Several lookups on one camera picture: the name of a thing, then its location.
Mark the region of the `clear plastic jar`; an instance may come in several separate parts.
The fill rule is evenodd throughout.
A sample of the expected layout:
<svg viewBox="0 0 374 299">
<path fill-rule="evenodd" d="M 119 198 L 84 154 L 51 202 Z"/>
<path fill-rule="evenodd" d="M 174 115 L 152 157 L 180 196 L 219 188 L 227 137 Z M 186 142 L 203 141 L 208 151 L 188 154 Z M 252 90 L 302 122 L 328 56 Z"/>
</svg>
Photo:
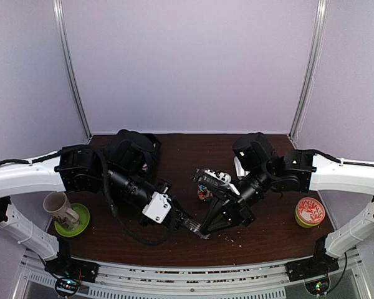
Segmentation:
<svg viewBox="0 0 374 299">
<path fill-rule="evenodd" d="M 206 186 L 199 185 L 198 198 L 203 202 L 210 202 L 212 201 L 213 194 Z"/>
</svg>

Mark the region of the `metal scoop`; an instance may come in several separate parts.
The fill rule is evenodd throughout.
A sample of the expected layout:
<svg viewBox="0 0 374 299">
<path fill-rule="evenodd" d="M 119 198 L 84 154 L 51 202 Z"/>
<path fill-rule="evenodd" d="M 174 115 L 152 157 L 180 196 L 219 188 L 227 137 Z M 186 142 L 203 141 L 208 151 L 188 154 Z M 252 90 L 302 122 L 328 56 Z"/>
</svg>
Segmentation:
<svg viewBox="0 0 374 299">
<path fill-rule="evenodd" d="M 245 169 L 242 167 L 242 164 L 237 157 L 234 158 L 234 167 L 238 179 L 242 179 L 247 175 L 247 171 L 245 171 Z"/>
</svg>

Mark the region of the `clear plastic jar lid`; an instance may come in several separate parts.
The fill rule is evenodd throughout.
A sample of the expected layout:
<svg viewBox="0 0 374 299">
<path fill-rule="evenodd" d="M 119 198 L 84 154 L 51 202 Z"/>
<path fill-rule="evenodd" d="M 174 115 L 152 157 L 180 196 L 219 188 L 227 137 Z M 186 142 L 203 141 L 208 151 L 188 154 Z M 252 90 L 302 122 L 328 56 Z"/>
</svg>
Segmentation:
<svg viewBox="0 0 374 299">
<path fill-rule="evenodd" d="M 187 228 L 188 230 L 190 230 L 191 232 L 193 232 L 200 238 L 205 239 L 205 240 L 209 238 L 209 234 L 204 235 L 200 232 L 201 225 L 194 219 L 187 218 L 187 219 L 184 219 L 182 223 L 185 228 Z"/>
</svg>

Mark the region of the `black three-compartment candy bin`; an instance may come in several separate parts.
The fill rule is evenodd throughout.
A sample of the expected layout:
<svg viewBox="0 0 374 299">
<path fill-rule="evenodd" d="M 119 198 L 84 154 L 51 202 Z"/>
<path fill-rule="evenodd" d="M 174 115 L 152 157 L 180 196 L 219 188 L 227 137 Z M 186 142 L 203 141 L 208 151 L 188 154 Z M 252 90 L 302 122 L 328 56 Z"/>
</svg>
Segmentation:
<svg viewBox="0 0 374 299">
<path fill-rule="evenodd" d="M 150 180 L 155 173 L 156 165 L 160 159 L 162 143 L 154 134 L 143 133 L 143 136 L 145 137 L 146 141 L 146 145 L 143 149 L 143 154 L 145 157 L 145 166 L 143 169 L 146 172 L 146 178 Z"/>
</svg>

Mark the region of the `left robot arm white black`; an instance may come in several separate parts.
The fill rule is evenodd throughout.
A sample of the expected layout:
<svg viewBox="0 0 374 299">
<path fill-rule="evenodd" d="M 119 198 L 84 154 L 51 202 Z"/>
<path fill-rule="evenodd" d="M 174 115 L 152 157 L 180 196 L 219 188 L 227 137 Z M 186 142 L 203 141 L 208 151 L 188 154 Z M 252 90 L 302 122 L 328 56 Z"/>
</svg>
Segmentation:
<svg viewBox="0 0 374 299">
<path fill-rule="evenodd" d="M 118 216 L 117 202 L 125 201 L 139 209 L 145 221 L 169 231 L 184 227 L 191 218 L 168 195 L 168 183 L 150 183 L 160 148 L 154 135 L 122 129 L 103 147 L 66 146 L 44 156 L 0 161 L 0 229 L 70 277 L 77 262 L 70 258 L 68 243 L 24 217 L 11 202 L 12 195 L 102 192 L 113 216 Z"/>
</svg>

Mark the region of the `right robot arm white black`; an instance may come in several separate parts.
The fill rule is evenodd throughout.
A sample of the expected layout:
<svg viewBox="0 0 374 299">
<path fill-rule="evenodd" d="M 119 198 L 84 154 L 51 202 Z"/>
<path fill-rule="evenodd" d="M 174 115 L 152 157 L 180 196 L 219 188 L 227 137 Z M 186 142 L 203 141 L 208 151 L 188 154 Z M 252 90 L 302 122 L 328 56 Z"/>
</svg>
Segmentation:
<svg viewBox="0 0 374 299">
<path fill-rule="evenodd" d="M 320 275 L 348 249 L 374 233 L 374 162 L 336 158 L 316 149 L 294 149 L 278 156 L 263 133 L 237 139 L 232 150 L 237 165 L 246 171 L 233 182 L 227 174 L 198 170 L 194 181 L 213 195 L 199 231 L 208 235 L 220 230 L 247 226 L 255 221 L 251 207 L 267 191 L 344 191 L 371 195 L 371 201 L 339 230 L 319 239 L 307 270 Z"/>
</svg>

